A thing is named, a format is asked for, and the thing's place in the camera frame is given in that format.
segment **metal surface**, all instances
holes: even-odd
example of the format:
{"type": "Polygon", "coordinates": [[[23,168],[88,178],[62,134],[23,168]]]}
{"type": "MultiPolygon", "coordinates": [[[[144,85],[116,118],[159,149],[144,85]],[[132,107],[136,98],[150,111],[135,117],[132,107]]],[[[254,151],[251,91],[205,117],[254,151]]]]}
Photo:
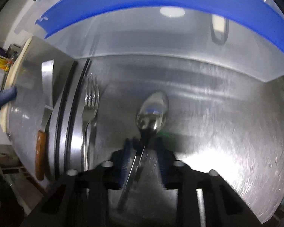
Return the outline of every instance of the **metal surface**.
{"type": "Polygon", "coordinates": [[[78,61],[78,67],[74,74],[72,85],[70,87],[69,98],[67,100],[65,111],[69,110],[65,117],[63,118],[61,126],[61,140],[64,142],[65,146],[61,146],[60,143],[60,174],[69,169],[76,169],[77,171],[82,170],[82,116],[80,122],[80,128],[77,127],[76,113],[78,113],[80,107],[78,103],[82,97],[82,83],[84,80],[85,72],[87,67],[90,65],[90,60],[80,60],[78,61]]]}
{"type": "Polygon", "coordinates": [[[40,125],[40,130],[45,132],[46,125],[51,117],[53,111],[53,71],[54,60],[43,62],[41,65],[41,79],[43,94],[45,96],[45,106],[43,117],[40,125]]]}
{"type": "MultiPolygon", "coordinates": [[[[211,64],[159,56],[95,57],[89,72],[102,93],[90,168],[121,149],[125,138],[140,136],[136,110],[162,90],[170,104],[159,133],[166,148],[192,169],[216,170],[261,222],[272,216],[284,195],[284,78],[262,83],[211,64]]],[[[84,95],[71,147],[82,145],[83,108],[84,95]]],[[[173,222],[176,192],[161,190],[156,156],[151,150],[147,156],[123,215],[115,211],[120,193],[111,192],[112,216],[123,222],[128,216],[173,222]]]]}
{"type": "Polygon", "coordinates": [[[45,95],[45,104],[53,107],[53,71],[54,60],[45,61],[41,65],[42,88],[45,95]]]}
{"type": "Polygon", "coordinates": [[[196,189],[197,197],[198,197],[198,205],[200,212],[200,223],[201,227],[206,227],[206,218],[205,218],[205,207],[204,207],[204,199],[203,199],[203,190],[196,189]]]}
{"type": "MultiPolygon", "coordinates": [[[[90,144],[90,133],[87,132],[88,125],[96,118],[99,105],[99,88],[96,77],[92,75],[85,77],[85,99],[84,99],[84,110],[82,113],[82,131],[83,131],[83,170],[88,170],[89,161],[89,144],[90,144]]],[[[96,129],[96,121],[93,122],[91,130],[96,129]]]]}

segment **blue cloth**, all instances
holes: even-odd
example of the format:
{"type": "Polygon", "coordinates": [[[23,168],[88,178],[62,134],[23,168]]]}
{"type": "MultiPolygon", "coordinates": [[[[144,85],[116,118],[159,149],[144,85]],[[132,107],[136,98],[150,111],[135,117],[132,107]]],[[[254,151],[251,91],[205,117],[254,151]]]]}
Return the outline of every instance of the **blue cloth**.
{"type": "Polygon", "coordinates": [[[13,86],[9,89],[6,89],[0,93],[0,109],[6,103],[10,102],[11,100],[15,99],[17,96],[17,88],[13,86]]]}

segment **yellow object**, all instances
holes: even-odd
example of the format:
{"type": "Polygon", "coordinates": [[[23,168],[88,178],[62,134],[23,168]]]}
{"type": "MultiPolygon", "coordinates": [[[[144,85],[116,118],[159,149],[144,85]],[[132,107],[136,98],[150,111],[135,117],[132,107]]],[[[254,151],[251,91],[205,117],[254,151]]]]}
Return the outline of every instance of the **yellow object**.
{"type": "Polygon", "coordinates": [[[8,65],[7,60],[0,58],[0,69],[6,72],[9,70],[9,65],[8,65]]]}

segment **knife blade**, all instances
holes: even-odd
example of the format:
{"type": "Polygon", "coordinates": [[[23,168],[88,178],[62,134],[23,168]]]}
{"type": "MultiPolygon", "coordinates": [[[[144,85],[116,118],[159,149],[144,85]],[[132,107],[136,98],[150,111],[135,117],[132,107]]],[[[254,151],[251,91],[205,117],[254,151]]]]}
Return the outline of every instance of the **knife blade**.
{"type": "Polygon", "coordinates": [[[54,60],[45,61],[41,65],[42,88],[45,96],[45,106],[40,129],[37,133],[36,142],[36,178],[40,181],[44,179],[45,171],[45,146],[47,134],[45,133],[47,123],[53,111],[53,70],[54,60]]]}

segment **stainless steel sink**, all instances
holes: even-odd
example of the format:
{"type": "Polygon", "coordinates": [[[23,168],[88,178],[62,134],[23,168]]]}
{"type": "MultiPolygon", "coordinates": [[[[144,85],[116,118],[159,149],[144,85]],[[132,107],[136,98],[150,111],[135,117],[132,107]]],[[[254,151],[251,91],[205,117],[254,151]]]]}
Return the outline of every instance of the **stainless steel sink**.
{"type": "MultiPolygon", "coordinates": [[[[122,149],[125,138],[139,137],[136,112],[149,94],[162,90],[168,95],[170,112],[158,135],[166,148],[194,170],[216,170],[261,222],[272,216],[284,196],[284,77],[262,83],[219,66],[163,56],[91,60],[88,72],[97,76],[100,102],[89,168],[122,149]]],[[[62,170],[81,168],[83,106],[82,94],[70,158],[60,165],[62,170]]],[[[120,192],[110,192],[110,214],[115,220],[173,225],[177,192],[162,189],[153,151],[122,216],[115,211],[119,197],[120,192]]]]}

